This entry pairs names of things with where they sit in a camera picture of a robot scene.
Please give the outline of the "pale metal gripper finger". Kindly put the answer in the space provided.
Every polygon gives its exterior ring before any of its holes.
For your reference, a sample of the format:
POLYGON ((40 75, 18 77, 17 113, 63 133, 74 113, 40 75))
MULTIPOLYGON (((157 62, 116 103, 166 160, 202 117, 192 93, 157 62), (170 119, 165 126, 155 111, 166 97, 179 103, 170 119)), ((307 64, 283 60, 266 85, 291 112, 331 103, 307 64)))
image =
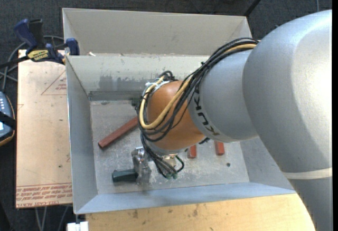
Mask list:
POLYGON ((131 152, 135 170, 142 170, 146 166, 146 156, 144 147, 137 147, 131 152))
POLYGON ((137 168, 137 183, 139 185, 147 185, 150 181, 152 170, 148 165, 139 165, 137 168))

